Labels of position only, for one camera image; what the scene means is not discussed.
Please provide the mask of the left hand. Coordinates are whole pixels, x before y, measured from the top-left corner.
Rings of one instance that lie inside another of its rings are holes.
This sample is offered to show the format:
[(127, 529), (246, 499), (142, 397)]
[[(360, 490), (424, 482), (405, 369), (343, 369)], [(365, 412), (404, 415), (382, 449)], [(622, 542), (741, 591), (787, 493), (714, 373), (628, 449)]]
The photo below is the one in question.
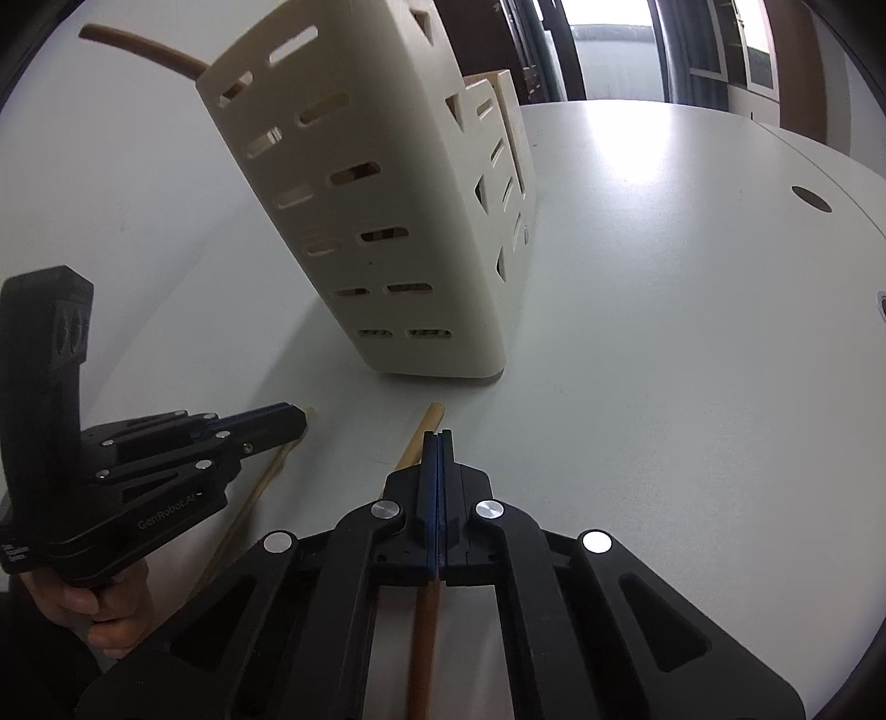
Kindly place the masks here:
[(53, 570), (34, 570), (17, 579), (36, 608), (51, 623), (74, 627), (87, 621), (87, 644), (108, 659), (121, 659), (141, 644), (154, 627), (154, 601), (145, 559), (129, 565), (99, 591), (71, 587)]

